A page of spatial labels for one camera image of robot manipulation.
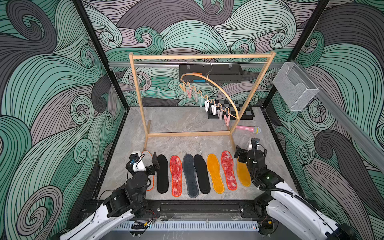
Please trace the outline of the orange yellow insole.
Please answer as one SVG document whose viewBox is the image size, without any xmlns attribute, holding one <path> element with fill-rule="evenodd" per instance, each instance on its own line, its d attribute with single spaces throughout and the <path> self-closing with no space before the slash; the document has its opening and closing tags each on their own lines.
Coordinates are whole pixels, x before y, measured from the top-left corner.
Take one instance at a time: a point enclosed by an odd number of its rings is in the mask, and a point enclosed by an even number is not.
<svg viewBox="0 0 384 240">
<path fill-rule="evenodd" d="M 219 160 L 214 154 L 209 154 L 207 157 L 207 168 L 210 173 L 214 191 L 218 194 L 222 194 L 225 191 L 224 184 L 220 173 Z"/>
<path fill-rule="evenodd" d="M 244 187 L 251 186 L 251 177 L 245 163 L 237 162 L 237 176 Z"/>
</svg>

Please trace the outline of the red patterned insole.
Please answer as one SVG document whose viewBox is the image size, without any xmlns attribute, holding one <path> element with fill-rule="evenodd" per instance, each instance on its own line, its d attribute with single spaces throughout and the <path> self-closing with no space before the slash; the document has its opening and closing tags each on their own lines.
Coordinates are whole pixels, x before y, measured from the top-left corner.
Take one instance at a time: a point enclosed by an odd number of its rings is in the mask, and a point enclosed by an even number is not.
<svg viewBox="0 0 384 240">
<path fill-rule="evenodd" d="M 172 196 L 180 197 L 183 191 L 183 187 L 182 187 L 183 167 L 182 167 L 181 159 L 176 155 L 171 156 L 170 172 L 172 176 Z"/>
<path fill-rule="evenodd" d="M 155 186 L 154 176 L 156 174 L 156 170 L 155 170 L 155 167 L 152 166 L 153 165 L 152 164 L 153 155 L 147 150 L 144 150 L 143 154 L 145 156 L 143 157 L 142 162 L 144 163 L 144 165 L 146 167 L 146 173 L 149 175 L 149 178 L 151 180 L 150 186 L 147 188 L 147 192 L 148 192 L 148 191 L 151 191 L 154 189 L 154 186 Z"/>
<path fill-rule="evenodd" d="M 227 187 L 230 191 L 237 190 L 237 181 L 234 173 L 234 160 L 229 151 L 223 151 L 221 154 L 221 165 L 226 177 Z"/>
</svg>

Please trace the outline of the black insole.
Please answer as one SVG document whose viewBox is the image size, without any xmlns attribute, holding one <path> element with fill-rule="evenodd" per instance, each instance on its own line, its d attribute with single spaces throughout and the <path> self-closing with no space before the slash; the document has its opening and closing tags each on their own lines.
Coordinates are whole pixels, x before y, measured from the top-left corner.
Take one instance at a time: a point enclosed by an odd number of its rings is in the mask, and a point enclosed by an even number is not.
<svg viewBox="0 0 384 240">
<path fill-rule="evenodd" d="M 164 155 L 158 156 L 160 169 L 157 171 L 157 190 L 165 194 L 169 190 L 169 163 Z"/>
<path fill-rule="evenodd" d="M 194 167 L 196 170 L 200 191 L 204 195 L 209 194 L 211 191 L 211 185 L 208 176 L 207 164 L 201 155 L 194 156 Z"/>
</svg>

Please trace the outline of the grey insole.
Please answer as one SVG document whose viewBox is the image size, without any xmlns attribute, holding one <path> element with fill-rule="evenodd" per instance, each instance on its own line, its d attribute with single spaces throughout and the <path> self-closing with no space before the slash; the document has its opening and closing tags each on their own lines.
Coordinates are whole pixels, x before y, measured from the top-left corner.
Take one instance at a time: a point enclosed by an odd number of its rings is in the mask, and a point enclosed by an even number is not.
<svg viewBox="0 0 384 240">
<path fill-rule="evenodd" d="M 186 178 L 187 191 L 190 198 L 194 199 L 199 195 L 199 188 L 196 179 L 196 170 L 194 167 L 194 157 L 186 154 L 183 158 L 183 172 Z"/>
</svg>

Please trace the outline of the curved wooden clip hanger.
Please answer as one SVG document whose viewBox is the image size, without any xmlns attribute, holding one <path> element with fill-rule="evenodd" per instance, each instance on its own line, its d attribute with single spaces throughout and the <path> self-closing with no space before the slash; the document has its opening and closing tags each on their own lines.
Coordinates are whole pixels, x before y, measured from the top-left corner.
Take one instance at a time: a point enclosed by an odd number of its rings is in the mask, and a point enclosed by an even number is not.
<svg viewBox="0 0 384 240">
<path fill-rule="evenodd" d="M 228 93 L 218 84 L 211 81 L 209 78 L 199 74 L 184 74 L 179 80 L 180 90 L 186 94 L 187 102 L 195 102 L 198 106 L 204 107 L 206 112 L 212 110 L 213 115 L 218 114 L 220 119 L 229 121 L 230 119 L 239 120 L 238 113 L 234 100 Z M 219 100 L 228 100 L 233 105 L 236 111 L 236 116 L 232 115 L 229 108 L 224 110 L 220 106 L 220 111 L 217 111 L 216 102 Z"/>
</svg>

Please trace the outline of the red patterned insole front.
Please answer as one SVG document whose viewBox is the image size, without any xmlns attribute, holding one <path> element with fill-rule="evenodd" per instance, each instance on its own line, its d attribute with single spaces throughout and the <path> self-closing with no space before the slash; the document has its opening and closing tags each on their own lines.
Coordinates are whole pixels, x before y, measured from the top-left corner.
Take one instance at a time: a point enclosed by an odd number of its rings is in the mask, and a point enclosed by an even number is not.
<svg viewBox="0 0 384 240">
<path fill-rule="evenodd" d="M 156 174 L 156 170 L 155 170 L 155 167 L 152 166 L 153 165 L 152 164 L 153 155 L 147 150 L 144 150 L 143 154 L 145 156 L 143 157 L 142 162 L 144 163 L 144 165 L 146 167 L 146 173 L 149 175 L 149 178 L 151 180 L 150 186 L 147 188 L 147 192 L 148 192 L 148 191 L 151 191 L 154 189 L 154 186 L 155 186 L 154 176 Z"/>
</svg>

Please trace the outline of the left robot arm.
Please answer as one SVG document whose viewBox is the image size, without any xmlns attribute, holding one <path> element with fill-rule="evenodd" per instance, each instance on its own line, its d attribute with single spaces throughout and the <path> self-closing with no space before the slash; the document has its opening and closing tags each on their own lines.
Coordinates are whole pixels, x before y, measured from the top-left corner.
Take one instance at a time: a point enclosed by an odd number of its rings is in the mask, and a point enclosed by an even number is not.
<svg viewBox="0 0 384 240">
<path fill-rule="evenodd" d="M 126 169 L 133 176 L 113 190 L 87 219 L 56 239 L 99 240 L 121 223 L 145 215 L 149 206 L 146 200 L 147 188 L 151 185 L 149 176 L 155 175 L 160 165 L 154 153 L 152 164 L 146 167 L 142 161 L 144 156 L 140 152 L 132 153 Z"/>
</svg>

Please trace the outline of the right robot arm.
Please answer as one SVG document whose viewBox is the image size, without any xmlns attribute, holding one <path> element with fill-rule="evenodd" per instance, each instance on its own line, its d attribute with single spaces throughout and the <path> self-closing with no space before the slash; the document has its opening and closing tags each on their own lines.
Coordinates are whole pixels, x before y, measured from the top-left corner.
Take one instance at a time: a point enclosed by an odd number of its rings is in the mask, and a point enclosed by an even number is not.
<svg viewBox="0 0 384 240">
<path fill-rule="evenodd" d="M 339 224 L 297 194 L 266 165 L 266 150 L 251 142 L 248 149 L 236 146 L 235 158 L 247 166 L 252 184 L 263 193 L 256 197 L 256 213 L 283 224 L 302 240 L 355 240 L 355 231 Z"/>
</svg>

